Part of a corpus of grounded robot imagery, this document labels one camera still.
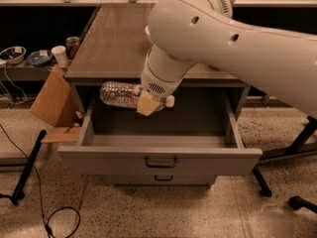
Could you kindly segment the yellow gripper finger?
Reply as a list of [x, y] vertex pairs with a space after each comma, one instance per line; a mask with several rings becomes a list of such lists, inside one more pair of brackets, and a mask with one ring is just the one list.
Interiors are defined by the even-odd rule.
[[143, 90], [138, 101], [137, 112], [144, 116], [150, 116], [152, 113], [159, 111], [160, 109], [160, 98], [152, 95], [146, 90]]

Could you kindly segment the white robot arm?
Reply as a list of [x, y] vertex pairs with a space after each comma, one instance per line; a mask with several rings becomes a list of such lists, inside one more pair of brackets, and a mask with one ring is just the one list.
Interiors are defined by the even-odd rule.
[[152, 95], [172, 95], [200, 62], [317, 118], [316, 36], [235, 21], [229, 0], [159, 0], [148, 30], [141, 83]]

